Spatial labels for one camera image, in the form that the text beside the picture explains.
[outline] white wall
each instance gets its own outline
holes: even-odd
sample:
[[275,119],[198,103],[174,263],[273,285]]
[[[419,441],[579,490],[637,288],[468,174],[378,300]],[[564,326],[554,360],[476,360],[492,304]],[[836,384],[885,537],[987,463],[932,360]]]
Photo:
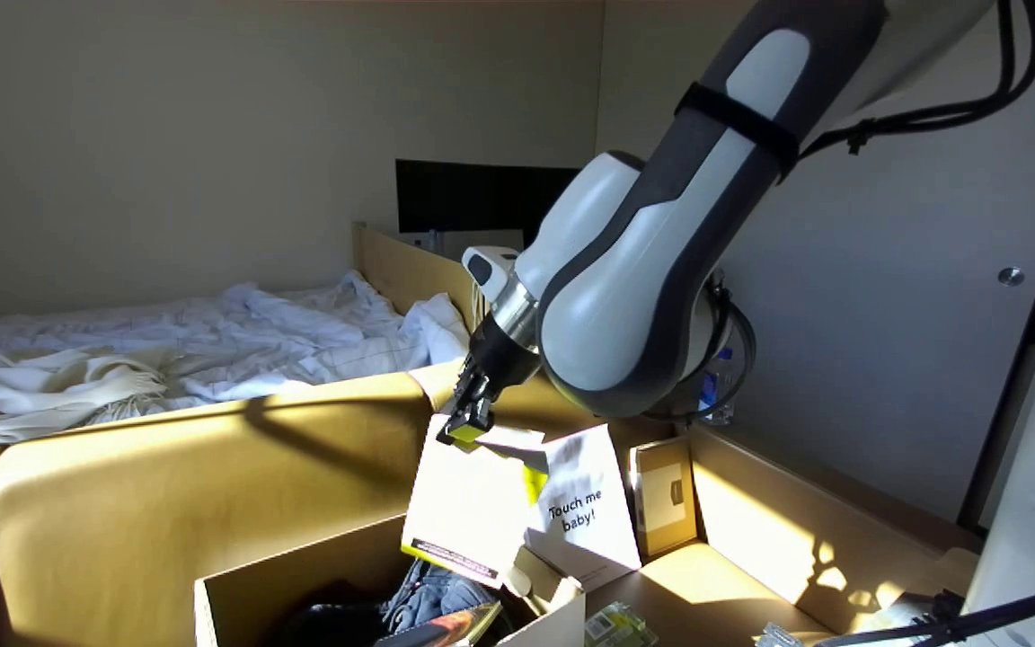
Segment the white wall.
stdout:
[[0,314],[349,263],[392,157],[581,161],[597,0],[0,0]]
[[[649,152],[742,6],[606,0],[597,143]],[[984,19],[888,108],[993,78]],[[984,125],[809,157],[722,271],[760,338],[735,430],[954,518],[1035,296],[1035,90]]]

